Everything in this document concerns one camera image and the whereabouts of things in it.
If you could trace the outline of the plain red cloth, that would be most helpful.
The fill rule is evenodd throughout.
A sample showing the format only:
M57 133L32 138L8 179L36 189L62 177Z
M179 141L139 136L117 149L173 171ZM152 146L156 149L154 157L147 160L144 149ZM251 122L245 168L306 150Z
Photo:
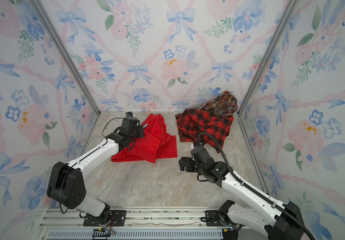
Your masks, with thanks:
M150 114L143 125L145 136L137 139L131 150L125 148L111 157L115 163L147 161L156 163L159 159L177 157L176 136L167 133L167 126L162 115Z

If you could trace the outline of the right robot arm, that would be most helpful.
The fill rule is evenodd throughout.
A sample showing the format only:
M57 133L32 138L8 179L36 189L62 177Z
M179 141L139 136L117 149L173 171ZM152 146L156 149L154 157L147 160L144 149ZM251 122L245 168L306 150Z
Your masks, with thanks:
M244 180L224 159L216 162L203 146L191 150L190 157L182 157L178 163L181 171L196 173L209 182L229 191L249 205L241 207L231 200L218 209L217 221L228 230L248 227L269 240L300 240L307 228L299 207L276 200Z

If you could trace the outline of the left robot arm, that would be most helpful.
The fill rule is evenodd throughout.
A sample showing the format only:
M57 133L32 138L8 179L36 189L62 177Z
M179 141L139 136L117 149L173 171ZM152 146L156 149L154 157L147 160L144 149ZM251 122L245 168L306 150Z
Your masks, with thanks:
M137 139L145 136L144 129L149 124L141 122L128 112L122 125L93 149L67 163L56 163L51 171L47 196L60 204L60 207L76 209L85 213L87 221L98 226L108 226L114 220L111 207L87 193L86 177L104 161L120 153L124 149L131 150Z

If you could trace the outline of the red black checked shirt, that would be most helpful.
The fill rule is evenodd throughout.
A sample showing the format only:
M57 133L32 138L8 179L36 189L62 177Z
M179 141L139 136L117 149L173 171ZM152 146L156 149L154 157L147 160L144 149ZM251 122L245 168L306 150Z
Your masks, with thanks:
M203 109L186 109L175 115L181 142L196 142L201 132L210 134L223 147L230 133L233 116L217 116Z

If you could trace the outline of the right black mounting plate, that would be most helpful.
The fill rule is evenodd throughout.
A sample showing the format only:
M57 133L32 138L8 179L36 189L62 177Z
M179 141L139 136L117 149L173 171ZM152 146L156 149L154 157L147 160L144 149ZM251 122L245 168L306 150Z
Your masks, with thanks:
M220 211L206 210L205 216L200 220L206 223L207 227L227 227L230 225L230 220L226 213Z

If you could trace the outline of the black mounting plate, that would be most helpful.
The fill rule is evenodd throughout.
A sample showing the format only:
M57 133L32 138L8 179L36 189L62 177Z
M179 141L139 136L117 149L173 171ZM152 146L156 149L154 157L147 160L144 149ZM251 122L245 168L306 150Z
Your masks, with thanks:
M206 223L207 227L227 227L230 225L230 220L226 213L220 211L206 210L205 216L200 220Z
M103 212L99 217L87 214L84 217L84 227L123 227L126 220L126 210L110 210Z

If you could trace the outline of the brown multicolour plaid shirt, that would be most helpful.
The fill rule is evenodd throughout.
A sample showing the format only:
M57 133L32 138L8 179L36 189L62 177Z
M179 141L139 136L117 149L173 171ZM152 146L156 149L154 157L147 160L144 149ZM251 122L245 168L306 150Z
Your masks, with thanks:
M228 91L224 91L214 100L208 101L198 107L197 110L208 111L216 116L231 116L238 110L237 99Z

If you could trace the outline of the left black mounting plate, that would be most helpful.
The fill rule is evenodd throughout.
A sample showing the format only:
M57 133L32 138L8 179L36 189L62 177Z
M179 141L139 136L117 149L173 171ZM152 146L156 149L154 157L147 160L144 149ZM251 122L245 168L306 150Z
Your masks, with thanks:
M87 214L84 217L84 227L123 227L126 220L126 210L110 210L103 212L99 217Z

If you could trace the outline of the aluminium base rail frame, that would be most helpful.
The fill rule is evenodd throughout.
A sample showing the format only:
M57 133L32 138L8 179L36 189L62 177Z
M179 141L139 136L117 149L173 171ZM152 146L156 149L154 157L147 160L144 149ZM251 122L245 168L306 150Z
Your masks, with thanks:
M69 210L61 214L55 209L46 212L34 239L36 240L266 240L267 237L248 227L237 233L226 227L207 227L200 220L206 210L217 208L152 208L114 207L126 210L123 227L84 227L82 214Z

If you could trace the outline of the left aluminium corner post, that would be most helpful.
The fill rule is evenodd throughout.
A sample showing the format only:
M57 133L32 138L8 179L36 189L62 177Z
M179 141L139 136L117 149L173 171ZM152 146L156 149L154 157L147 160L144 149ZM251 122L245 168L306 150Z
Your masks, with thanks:
M43 24L45 30L49 33L50 37L54 41L55 47L58 53L61 55L61 59L64 61L65 65L67 66L72 76L76 80L82 93L85 95L87 102L92 106L94 113L99 116L101 111L98 109L97 104L95 103L91 93L89 92L87 88L87 85L82 80L77 70L77 67L71 58L71 55L69 54L66 46L62 42L60 35L58 34L54 24L50 20L50 17L48 16L41 1L33 0L33 1L28 1L28 2L30 6L33 8L38 18L40 19L40 22Z

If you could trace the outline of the aluminium corner post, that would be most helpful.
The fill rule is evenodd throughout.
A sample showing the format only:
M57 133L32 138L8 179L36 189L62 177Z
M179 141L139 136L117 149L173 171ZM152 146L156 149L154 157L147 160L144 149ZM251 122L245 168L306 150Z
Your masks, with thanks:
M87 102L92 106L94 113L99 116L101 111L98 109L97 104L95 103L91 93L89 92L87 88L87 85L82 80L77 70L77 67L71 58L71 55L69 54L66 46L62 42L60 35L58 34L54 24L50 20L50 17L48 16L41 1L33 0L33 1L28 1L28 2L30 6L33 8L38 18L40 19L40 22L43 24L45 30L49 33L50 37L54 41L55 47L58 53L61 55L61 59L64 61L65 65L67 66L72 76L76 80L82 93L85 95Z
M239 117L242 117L244 115L244 113L246 112L248 103L249 103L249 101L250 101L250 99L251 99L251 97L255 91L255 88L259 84L260 78L262 77L265 68L269 65L271 57L277 48L279 39L283 35L285 28L287 27L297 4L298 4L297 0L288 1L286 8L283 11L283 15L279 19L279 24L277 25L277 27L276 27L273 35L272 35L272 39L271 39L270 43L267 45L267 49L264 52L264 55L262 56L262 62L260 64L259 68L257 69L257 72L252 79L251 85L249 86L247 93L243 99L243 103L241 104L241 106L239 108L239 112L238 112Z

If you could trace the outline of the right aluminium corner post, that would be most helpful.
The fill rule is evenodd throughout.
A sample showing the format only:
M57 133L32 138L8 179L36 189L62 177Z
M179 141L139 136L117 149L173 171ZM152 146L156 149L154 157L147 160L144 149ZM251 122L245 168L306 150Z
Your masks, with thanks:
M259 84L260 78L262 77L265 68L269 65L271 57L277 48L279 39L283 35L285 28L287 27L297 4L298 4L297 0L288 1L286 8L283 11L283 15L279 19L279 24L277 25L277 27L276 27L273 35L272 35L272 39L271 39L270 43L267 45L267 49L264 52L264 55L262 56L262 62L260 64L259 68L257 69L257 72L252 79L251 85L249 86L247 93L243 99L243 103L241 104L241 106L239 108L239 112L238 112L239 117L242 117L244 115L244 113L246 112L248 103L249 103L249 101L250 101L250 99L251 99L251 97L255 91L255 88Z

